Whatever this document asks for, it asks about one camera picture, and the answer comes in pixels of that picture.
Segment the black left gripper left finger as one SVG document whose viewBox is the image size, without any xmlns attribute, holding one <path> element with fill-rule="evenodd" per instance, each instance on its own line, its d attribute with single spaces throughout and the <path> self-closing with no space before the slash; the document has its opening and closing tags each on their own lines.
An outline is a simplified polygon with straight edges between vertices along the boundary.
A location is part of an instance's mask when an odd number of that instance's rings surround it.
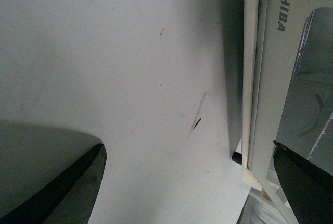
<svg viewBox="0 0 333 224">
<path fill-rule="evenodd" d="M 1 223 L 88 223 L 106 165 L 102 143 L 92 147 Z"/>
</svg>

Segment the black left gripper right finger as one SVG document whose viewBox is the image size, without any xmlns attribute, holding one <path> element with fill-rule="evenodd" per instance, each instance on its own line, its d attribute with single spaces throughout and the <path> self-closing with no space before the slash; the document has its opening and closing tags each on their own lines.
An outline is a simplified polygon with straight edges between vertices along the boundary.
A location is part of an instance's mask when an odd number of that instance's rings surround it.
<svg viewBox="0 0 333 224">
<path fill-rule="evenodd" d="M 332 223 L 332 175 L 276 140 L 273 143 L 274 168 L 298 223 Z"/>
</svg>

